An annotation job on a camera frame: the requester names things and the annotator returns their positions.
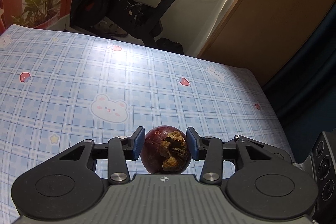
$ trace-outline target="white bear face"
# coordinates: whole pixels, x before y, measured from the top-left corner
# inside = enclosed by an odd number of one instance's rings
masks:
[[[90,106],[91,113],[105,122],[123,123],[128,118],[127,104],[123,100],[112,101],[99,94]]]
[[[4,35],[0,37],[0,48],[6,48],[12,42],[13,42],[13,39],[11,39],[10,34]]]
[[[216,71],[214,67],[207,68],[208,73],[210,73],[213,77],[215,77],[218,81],[225,82],[224,74],[219,71]]]

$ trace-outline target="red strawberry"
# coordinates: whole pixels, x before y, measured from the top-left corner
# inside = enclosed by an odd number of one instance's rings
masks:
[[[31,75],[29,72],[23,72],[20,74],[20,81],[23,83],[27,83],[31,78]]]
[[[179,77],[177,80],[180,82],[181,85],[190,85],[189,81],[184,77]]]
[[[117,46],[117,45],[114,45],[112,50],[118,52],[118,51],[122,51],[123,49],[121,47]]]
[[[254,105],[258,110],[261,110],[261,106],[259,104],[254,104]]]

